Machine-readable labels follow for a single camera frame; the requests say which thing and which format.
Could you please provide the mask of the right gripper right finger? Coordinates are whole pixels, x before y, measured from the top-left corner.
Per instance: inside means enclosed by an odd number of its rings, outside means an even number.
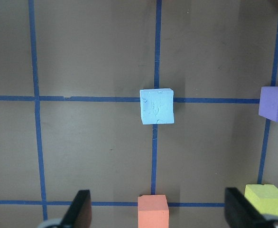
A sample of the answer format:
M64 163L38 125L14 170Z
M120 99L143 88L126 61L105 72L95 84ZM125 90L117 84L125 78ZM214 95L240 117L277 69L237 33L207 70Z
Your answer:
M224 192L224 217L230 228L268 228L268 221L237 188Z

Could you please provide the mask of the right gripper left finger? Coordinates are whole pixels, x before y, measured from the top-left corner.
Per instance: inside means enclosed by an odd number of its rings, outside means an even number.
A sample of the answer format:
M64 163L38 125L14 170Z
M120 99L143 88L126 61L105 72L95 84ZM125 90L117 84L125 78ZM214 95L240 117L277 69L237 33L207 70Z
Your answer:
M67 212L60 228L89 228L92 222L92 202L89 190L79 190Z

